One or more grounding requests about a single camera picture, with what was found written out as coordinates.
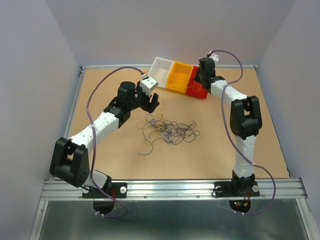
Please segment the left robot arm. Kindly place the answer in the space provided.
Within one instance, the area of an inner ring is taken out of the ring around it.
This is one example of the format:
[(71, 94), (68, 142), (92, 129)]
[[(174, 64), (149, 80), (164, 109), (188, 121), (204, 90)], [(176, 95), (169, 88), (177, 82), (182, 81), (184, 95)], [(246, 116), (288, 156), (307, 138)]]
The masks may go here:
[(56, 141), (50, 174), (76, 188), (94, 187), (100, 197), (108, 196), (111, 193), (109, 177), (90, 166), (89, 154), (130, 118), (131, 111), (140, 108), (151, 114), (160, 104), (158, 94), (152, 93), (157, 86), (158, 82), (152, 77), (138, 83), (122, 82), (117, 96), (92, 124), (69, 139), (61, 137)]

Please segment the yellow plastic bin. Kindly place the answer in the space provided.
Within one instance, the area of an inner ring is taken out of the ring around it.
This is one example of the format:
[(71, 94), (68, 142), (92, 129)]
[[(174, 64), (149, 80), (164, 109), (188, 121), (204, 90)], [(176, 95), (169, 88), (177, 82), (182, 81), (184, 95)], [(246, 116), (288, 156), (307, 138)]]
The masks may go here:
[(185, 94), (193, 68), (193, 65), (175, 61), (166, 82), (166, 89)]

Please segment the white plastic bin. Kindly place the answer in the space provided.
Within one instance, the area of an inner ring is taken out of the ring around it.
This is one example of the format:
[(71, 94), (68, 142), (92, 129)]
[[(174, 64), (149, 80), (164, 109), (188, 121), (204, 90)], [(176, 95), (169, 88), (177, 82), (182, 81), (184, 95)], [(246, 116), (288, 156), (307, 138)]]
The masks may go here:
[(173, 60), (156, 57), (148, 71), (148, 76), (154, 78), (160, 88), (165, 89), (173, 65)]

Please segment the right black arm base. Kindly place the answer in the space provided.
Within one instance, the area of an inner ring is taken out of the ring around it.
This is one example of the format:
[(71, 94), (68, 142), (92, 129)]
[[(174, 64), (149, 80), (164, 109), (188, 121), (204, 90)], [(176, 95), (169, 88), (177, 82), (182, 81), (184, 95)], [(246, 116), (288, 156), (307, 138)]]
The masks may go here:
[(239, 178), (234, 172), (231, 180), (215, 181), (212, 195), (215, 198), (259, 197), (260, 189), (255, 174)]

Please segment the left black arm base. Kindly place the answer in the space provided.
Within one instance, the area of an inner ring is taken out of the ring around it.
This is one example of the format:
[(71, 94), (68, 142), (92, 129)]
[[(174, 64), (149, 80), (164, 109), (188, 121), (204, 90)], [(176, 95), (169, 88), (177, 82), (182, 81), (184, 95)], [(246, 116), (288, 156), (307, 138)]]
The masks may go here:
[[(86, 186), (88, 191), (84, 189), (82, 191), (83, 199), (106, 199), (107, 197), (103, 195), (97, 188), (92, 186)], [(102, 190), (109, 196), (115, 199), (125, 199), (127, 197), (128, 184), (124, 181), (113, 181), (106, 183)]]

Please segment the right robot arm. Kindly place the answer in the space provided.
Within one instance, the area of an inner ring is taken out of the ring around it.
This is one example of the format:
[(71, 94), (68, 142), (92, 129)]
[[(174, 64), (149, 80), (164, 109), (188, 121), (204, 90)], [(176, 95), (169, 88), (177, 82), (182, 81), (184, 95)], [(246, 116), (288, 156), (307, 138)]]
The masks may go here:
[(242, 195), (255, 181), (254, 147), (263, 124), (260, 102), (256, 96), (237, 91), (223, 77), (217, 76), (215, 67), (211, 57), (199, 59), (199, 70), (194, 80), (221, 99), (222, 113), (225, 105), (230, 107), (229, 127), (226, 129), (235, 136), (235, 142), (231, 144), (236, 150), (230, 189), (233, 194)]

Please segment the red plastic bin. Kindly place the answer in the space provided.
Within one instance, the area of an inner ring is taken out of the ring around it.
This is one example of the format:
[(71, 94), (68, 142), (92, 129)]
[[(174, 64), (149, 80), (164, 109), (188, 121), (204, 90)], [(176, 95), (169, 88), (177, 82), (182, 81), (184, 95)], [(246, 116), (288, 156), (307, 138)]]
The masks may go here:
[(195, 67), (197, 66), (194, 66), (192, 69), (185, 94), (188, 96), (199, 98), (199, 99), (206, 99), (208, 95), (208, 91), (204, 89), (199, 82), (194, 81), (195, 70), (196, 70)]

